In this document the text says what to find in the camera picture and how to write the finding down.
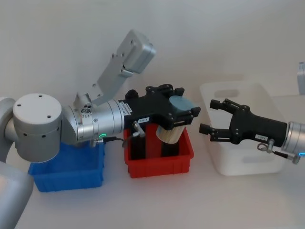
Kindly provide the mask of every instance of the white table surface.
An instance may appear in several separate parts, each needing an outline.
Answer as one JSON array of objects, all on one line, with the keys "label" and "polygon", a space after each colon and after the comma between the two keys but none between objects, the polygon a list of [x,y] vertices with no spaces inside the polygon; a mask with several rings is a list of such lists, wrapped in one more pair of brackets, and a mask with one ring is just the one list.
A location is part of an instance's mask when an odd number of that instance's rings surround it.
[{"label": "white table surface", "polygon": [[[274,100],[287,120],[305,122],[305,98]],[[16,228],[305,228],[305,161],[287,162],[279,174],[222,176],[198,133],[204,116],[188,127],[195,154],[189,173],[131,179],[120,144],[107,143],[101,188],[41,193],[34,187]],[[8,163],[24,171],[29,166],[13,147]]]}]

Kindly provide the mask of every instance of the label sticker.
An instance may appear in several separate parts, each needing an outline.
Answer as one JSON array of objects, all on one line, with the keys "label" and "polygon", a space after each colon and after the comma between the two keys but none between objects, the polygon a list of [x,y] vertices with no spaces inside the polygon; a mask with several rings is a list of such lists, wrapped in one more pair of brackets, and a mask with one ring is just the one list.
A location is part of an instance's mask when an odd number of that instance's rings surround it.
[{"label": "label sticker", "polygon": [[146,123],[146,122],[148,122],[148,121],[149,121],[149,117],[147,117],[147,118],[141,118],[141,119],[138,120],[138,123]]},{"label": "label sticker", "polygon": [[264,141],[268,141],[268,137],[262,136],[262,135],[255,135],[255,138],[260,139],[260,140],[264,140]]},{"label": "label sticker", "polygon": [[122,102],[120,102],[120,105],[121,105],[121,108],[122,108],[122,110],[123,110],[124,116],[131,115],[132,110],[131,110],[131,108],[129,107],[128,104],[125,104],[125,103],[122,101]]}]

